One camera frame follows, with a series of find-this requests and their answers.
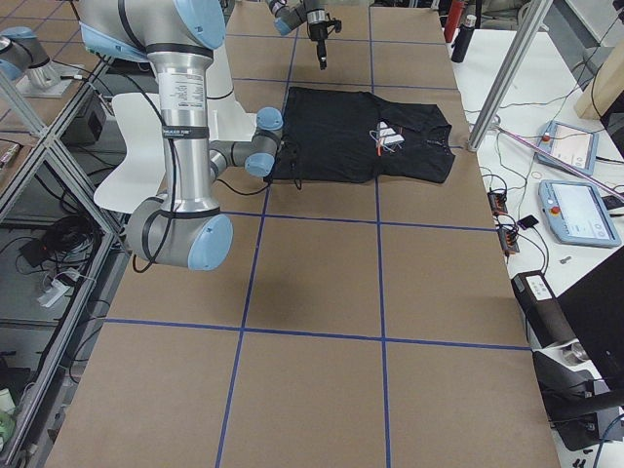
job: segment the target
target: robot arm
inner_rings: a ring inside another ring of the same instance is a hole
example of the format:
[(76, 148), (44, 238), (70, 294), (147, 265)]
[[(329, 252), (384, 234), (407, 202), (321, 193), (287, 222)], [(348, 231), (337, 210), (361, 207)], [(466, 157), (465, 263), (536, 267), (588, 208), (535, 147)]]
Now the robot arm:
[(266, 0), (266, 3), (276, 18), (276, 29), (283, 36), (290, 34), (305, 22), (308, 23), (308, 37), (316, 42), (316, 56), (321, 69), (325, 70), (328, 66), (325, 41), (331, 32), (340, 32), (342, 29), (340, 19), (332, 19), (325, 12), (320, 0), (302, 0), (294, 8), (287, 6), (287, 0)]
[(131, 215), (128, 242), (136, 255), (211, 270), (227, 256), (232, 224), (220, 213), (213, 182), (228, 166), (268, 174), (282, 128), (279, 111), (258, 112), (252, 141), (210, 144), (206, 71), (225, 37), (218, 0), (82, 0), (87, 47), (155, 70), (165, 140), (167, 193)]
[(59, 73), (35, 33), (23, 26), (0, 32), (0, 70), (10, 80), (17, 80), (25, 72), (30, 82), (42, 90), (60, 81)]

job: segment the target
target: black bottle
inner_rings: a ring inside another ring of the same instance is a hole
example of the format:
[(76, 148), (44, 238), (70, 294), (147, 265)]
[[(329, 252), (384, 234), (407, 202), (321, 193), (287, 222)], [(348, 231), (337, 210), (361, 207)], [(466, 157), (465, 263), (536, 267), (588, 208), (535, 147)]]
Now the black bottle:
[(472, 34), (475, 32), (476, 22), (477, 17), (474, 15), (468, 15), (463, 24), (459, 26), (459, 33), (457, 34), (457, 38), (452, 45), (453, 51), (452, 56), (450, 56), (450, 59), (455, 63), (462, 63), (464, 61), (466, 52), (468, 52), (470, 40), (472, 39)]

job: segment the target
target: label sticker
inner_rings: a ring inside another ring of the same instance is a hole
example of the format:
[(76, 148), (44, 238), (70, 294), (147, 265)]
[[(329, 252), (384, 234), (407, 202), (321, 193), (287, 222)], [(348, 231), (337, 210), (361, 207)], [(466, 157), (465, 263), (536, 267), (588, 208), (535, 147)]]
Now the label sticker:
[(163, 110), (206, 110), (204, 77), (186, 73), (159, 73), (158, 87)]
[(553, 296), (550, 294), (550, 291), (548, 291), (548, 288), (546, 288), (544, 280), (542, 280), (541, 276), (527, 276), (526, 282), (528, 283), (530, 290), (533, 291), (533, 295), (537, 300), (553, 298)]

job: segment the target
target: white table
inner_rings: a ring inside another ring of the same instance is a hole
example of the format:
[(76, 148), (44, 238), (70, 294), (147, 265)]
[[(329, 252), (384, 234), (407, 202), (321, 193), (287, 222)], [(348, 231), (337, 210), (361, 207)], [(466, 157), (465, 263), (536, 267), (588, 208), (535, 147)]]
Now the white table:
[[(469, 122), (474, 123), (481, 109), (491, 84), (514, 38), (513, 31), (478, 30), (475, 32), (468, 54), (462, 63), (454, 63), (453, 70)], [(535, 37), (525, 60), (520, 67), (502, 105), (524, 102), (549, 102), (554, 98), (564, 97), (574, 88), (576, 82), (559, 55), (555, 45), (545, 32)], [(581, 91), (574, 91), (568, 99), (559, 99), (547, 105), (522, 105), (500, 109), (501, 127), (522, 136), (538, 136), (547, 122), (557, 120), (570, 125), (597, 131), (602, 128), (598, 121), (579, 119), (573, 106), (581, 96)], [(622, 160), (619, 152), (606, 132), (599, 134), (598, 155), (613, 160)], [(535, 138), (526, 138), (535, 142)], [(495, 147), (495, 134), (488, 135), (478, 151), (479, 163), (483, 174), (488, 170), (503, 177), (509, 187), (521, 186), (524, 181), (503, 168)], [(531, 166), (532, 152), (501, 135), (499, 138), (502, 162), (522, 175), (528, 175), (524, 200), (523, 190), (511, 190), (508, 194), (507, 207), (515, 219), (526, 215), (534, 215), (540, 221), (535, 227), (542, 234), (550, 251), (550, 263), (546, 278), (555, 294), (559, 295), (591, 271), (616, 249), (600, 249), (576, 247), (559, 244), (550, 232), (547, 220), (539, 208), (537, 185), (541, 179), (576, 180), (572, 175), (535, 162)], [(624, 184), (624, 166), (597, 162), (594, 177), (610, 186)], [(485, 185), (489, 187), (492, 177), (485, 177)], [(492, 188), (502, 187), (499, 180), (491, 182)], [(614, 220), (615, 227), (624, 239), (624, 218)], [(542, 246), (539, 237), (531, 230), (523, 231), (536, 244)], [(508, 263), (509, 277), (519, 272), (537, 270), (541, 265), (541, 254), (537, 248), (524, 239), (519, 241), (520, 253), (511, 255)], [(565, 263), (560, 260), (570, 259)], [(553, 348), (545, 351), (550, 357), (561, 360), (561, 351)], [(573, 368), (575, 371), (590, 370), (598, 376), (591, 363)], [(583, 454), (582, 450), (571, 452), (562, 443), (559, 435), (554, 432), (562, 467), (569, 467), (576, 458), (588, 458), (585, 466), (591, 467), (593, 455)], [(616, 468), (623, 465), (624, 443), (610, 444), (604, 447), (601, 455), (600, 468)]]

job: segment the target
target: green object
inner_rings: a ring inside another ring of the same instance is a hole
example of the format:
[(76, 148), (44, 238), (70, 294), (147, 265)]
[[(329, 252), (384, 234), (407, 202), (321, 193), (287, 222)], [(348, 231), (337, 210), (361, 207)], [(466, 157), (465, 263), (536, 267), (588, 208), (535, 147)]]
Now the green object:
[(2, 438), (3, 444), (6, 444), (11, 436), (13, 435), (13, 431), (16, 429), (16, 422), (3, 411), (0, 411), (0, 438)]

